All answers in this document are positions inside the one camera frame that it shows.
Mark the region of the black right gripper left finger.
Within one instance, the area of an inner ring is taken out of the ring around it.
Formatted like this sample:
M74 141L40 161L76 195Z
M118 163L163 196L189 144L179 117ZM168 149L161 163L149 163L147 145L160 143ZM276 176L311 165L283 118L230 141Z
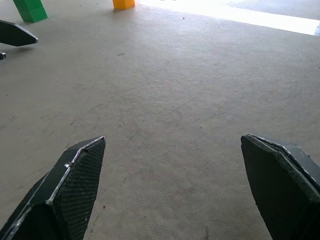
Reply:
M97 197L103 136L67 148L0 229L0 240L83 240Z

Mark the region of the green block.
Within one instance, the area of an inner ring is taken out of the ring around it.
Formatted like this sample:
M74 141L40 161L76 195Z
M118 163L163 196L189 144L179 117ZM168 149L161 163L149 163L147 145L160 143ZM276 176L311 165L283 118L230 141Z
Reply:
M13 0L22 20L37 23L48 18L41 0Z

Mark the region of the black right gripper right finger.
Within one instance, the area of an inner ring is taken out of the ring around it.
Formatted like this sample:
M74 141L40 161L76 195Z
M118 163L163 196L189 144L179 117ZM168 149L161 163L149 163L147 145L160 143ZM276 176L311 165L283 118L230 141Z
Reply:
M250 189L273 240L320 240L320 166L298 145L247 134Z

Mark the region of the yellow block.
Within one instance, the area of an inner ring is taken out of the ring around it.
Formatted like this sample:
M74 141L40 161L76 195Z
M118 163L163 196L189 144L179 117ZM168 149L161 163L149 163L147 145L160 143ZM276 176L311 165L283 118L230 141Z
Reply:
M127 10L135 7L135 0L112 0L113 7L116 10Z

